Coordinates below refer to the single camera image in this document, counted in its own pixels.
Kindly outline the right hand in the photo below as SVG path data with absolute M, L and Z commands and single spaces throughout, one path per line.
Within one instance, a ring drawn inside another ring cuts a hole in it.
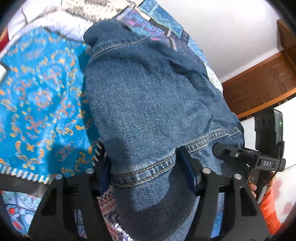
M 266 192 L 265 192 L 264 195 L 266 195 L 266 194 L 270 191 L 270 189 L 272 188 L 273 183 L 274 183 L 274 178 L 272 178 L 272 179 L 268 182 L 268 184 L 267 184 L 267 189 L 266 189 Z M 249 189 L 250 189 L 252 195 L 254 196 L 254 198 L 256 198 L 255 191 L 257 190 L 257 186 L 251 181 L 251 179 L 248 180 L 247 185 L 248 185 L 248 187 L 249 187 Z

